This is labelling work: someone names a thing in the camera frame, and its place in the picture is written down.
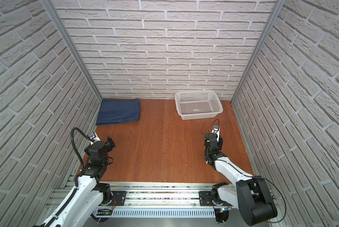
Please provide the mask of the dark blue denim trousers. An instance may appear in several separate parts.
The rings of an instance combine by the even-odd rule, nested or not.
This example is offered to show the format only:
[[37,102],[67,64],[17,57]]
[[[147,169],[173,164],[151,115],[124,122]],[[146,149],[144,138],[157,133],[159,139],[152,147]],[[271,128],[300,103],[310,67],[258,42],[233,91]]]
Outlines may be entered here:
[[100,105],[96,126],[138,121],[140,111],[139,99],[104,99]]

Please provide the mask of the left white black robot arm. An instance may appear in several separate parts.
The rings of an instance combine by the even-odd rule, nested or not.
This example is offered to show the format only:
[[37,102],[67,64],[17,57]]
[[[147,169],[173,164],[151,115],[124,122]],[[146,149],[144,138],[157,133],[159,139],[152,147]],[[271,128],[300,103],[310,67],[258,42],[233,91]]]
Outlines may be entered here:
[[108,205],[113,199],[110,184],[100,180],[112,162],[108,152],[115,143],[112,138],[101,141],[98,137],[85,148],[90,162],[75,177],[75,185],[41,227],[82,227],[99,205]]

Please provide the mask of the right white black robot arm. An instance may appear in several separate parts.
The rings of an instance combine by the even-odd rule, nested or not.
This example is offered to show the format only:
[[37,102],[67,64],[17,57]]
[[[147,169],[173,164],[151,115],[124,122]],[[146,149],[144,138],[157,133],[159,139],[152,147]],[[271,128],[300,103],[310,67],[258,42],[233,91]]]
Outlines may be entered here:
[[249,226],[277,217],[278,211],[266,180],[252,176],[233,164],[221,152],[222,137],[218,133],[204,136],[204,159],[213,169],[224,175],[233,185],[219,183],[212,192],[217,203],[227,203],[238,209]]

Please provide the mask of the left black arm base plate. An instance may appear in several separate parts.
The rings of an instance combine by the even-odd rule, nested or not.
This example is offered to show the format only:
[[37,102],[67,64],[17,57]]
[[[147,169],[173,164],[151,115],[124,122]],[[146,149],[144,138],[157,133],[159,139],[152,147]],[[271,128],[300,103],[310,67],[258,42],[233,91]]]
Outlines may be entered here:
[[124,206],[126,194],[126,191],[112,191],[111,196],[104,198],[103,202],[100,203],[100,206]]

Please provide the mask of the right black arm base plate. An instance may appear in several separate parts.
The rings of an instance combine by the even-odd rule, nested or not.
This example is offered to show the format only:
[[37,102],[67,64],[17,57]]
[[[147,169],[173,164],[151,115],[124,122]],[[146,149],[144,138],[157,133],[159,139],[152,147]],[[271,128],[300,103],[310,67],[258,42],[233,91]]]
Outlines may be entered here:
[[214,207],[228,207],[232,208],[232,205],[215,197],[211,191],[199,192],[200,206],[214,206]]

